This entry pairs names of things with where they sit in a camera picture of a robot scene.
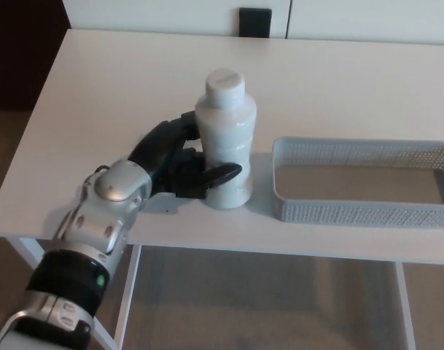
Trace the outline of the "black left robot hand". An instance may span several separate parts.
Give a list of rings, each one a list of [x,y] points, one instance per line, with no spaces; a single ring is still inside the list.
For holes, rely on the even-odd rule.
[[[177,198],[205,199],[209,190],[234,179],[242,171],[237,163],[210,166],[208,156],[187,141],[200,138],[194,111],[155,126],[133,149],[128,159],[152,180],[152,194],[173,193]]]

